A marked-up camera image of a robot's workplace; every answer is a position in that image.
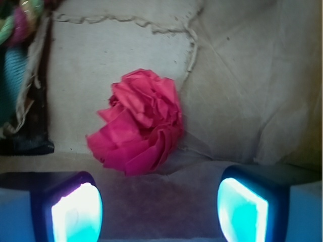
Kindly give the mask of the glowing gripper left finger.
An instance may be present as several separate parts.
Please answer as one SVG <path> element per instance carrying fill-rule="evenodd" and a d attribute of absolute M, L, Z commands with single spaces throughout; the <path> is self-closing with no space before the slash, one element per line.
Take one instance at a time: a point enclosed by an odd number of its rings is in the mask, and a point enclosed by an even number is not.
<path fill-rule="evenodd" d="M 1 174 L 1 241 L 98 241 L 102 217 L 86 171 Z"/>

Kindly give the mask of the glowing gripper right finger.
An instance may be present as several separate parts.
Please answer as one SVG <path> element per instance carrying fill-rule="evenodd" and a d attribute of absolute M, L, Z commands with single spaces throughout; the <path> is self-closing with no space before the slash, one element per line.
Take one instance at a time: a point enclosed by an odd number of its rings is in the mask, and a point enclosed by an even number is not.
<path fill-rule="evenodd" d="M 227 241 L 322 241 L 322 170 L 231 165 L 221 177 L 217 210 Z"/>

